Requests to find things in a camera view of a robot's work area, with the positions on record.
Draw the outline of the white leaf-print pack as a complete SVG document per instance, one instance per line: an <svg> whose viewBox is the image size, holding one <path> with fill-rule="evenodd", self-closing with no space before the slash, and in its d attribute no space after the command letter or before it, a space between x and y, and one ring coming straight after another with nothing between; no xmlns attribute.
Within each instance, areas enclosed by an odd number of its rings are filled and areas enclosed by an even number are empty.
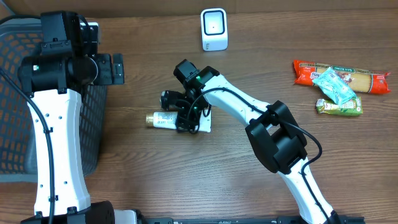
<svg viewBox="0 0 398 224"><path fill-rule="evenodd" d="M189 125L178 122L177 111L156 111L146 115L146 126L151 128L174 129L176 131L185 132L192 129ZM199 125L195 126L199 132L211 132L211 114L205 116L200 115Z"/></svg>

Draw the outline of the teal wet wipes pack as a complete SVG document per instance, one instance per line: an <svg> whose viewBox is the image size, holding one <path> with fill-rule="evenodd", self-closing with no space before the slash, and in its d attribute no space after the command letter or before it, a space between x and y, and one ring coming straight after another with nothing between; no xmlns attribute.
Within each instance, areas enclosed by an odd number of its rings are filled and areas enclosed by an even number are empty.
<svg viewBox="0 0 398 224"><path fill-rule="evenodd" d="M318 86L338 106L356 98L355 92L331 67L327 68L318 78L313 79L313 84Z"/></svg>

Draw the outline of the green snack packet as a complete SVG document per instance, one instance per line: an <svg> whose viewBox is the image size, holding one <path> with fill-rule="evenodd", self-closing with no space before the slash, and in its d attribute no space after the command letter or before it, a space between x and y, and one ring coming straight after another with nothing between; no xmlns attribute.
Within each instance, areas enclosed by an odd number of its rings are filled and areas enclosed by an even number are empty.
<svg viewBox="0 0 398 224"><path fill-rule="evenodd" d="M359 116L363 114L360 97L352 98L341 106L331 100L318 99L316 103L318 113L326 113L338 116Z"/></svg>

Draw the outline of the orange spaghetti packet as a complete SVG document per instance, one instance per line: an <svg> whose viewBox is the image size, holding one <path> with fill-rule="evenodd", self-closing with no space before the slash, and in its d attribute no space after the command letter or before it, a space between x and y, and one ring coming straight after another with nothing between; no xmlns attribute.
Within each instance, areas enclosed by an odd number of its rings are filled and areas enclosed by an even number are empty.
<svg viewBox="0 0 398 224"><path fill-rule="evenodd" d="M390 93L386 77L389 72L377 72L353 67L342 67L313 61L294 60L295 84L313 86L328 68L332 68L338 76L355 92L383 95Z"/></svg>

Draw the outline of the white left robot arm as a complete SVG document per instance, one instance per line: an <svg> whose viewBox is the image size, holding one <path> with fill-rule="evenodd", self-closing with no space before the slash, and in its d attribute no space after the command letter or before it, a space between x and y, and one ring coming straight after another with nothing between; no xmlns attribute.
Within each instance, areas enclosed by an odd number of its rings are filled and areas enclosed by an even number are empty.
<svg viewBox="0 0 398 224"><path fill-rule="evenodd" d="M122 85L121 54L99 54L94 24L69 11L40 16L41 54L23 59L18 77L34 121L38 187L27 223L116 223L134 216L109 201L92 203L80 147L81 91Z"/></svg>

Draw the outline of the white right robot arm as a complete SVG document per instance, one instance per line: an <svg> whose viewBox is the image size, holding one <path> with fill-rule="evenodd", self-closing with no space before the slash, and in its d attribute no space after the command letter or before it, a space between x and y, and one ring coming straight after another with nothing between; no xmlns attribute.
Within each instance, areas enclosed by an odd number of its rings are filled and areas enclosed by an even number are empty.
<svg viewBox="0 0 398 224"><path fill-rule="evenodd" d="M302 220L306 223L340 222L310 170L314 160L307 156L307 139L315 144L319 142L298 126L283 102L269 104L257 100L236 88L214 68L207 66L199 70L188 60L175 67L174 76L193 99L187 119L194 119L198 110L210 105L236 118L244 126L259 162L284 180Z"/></svg>

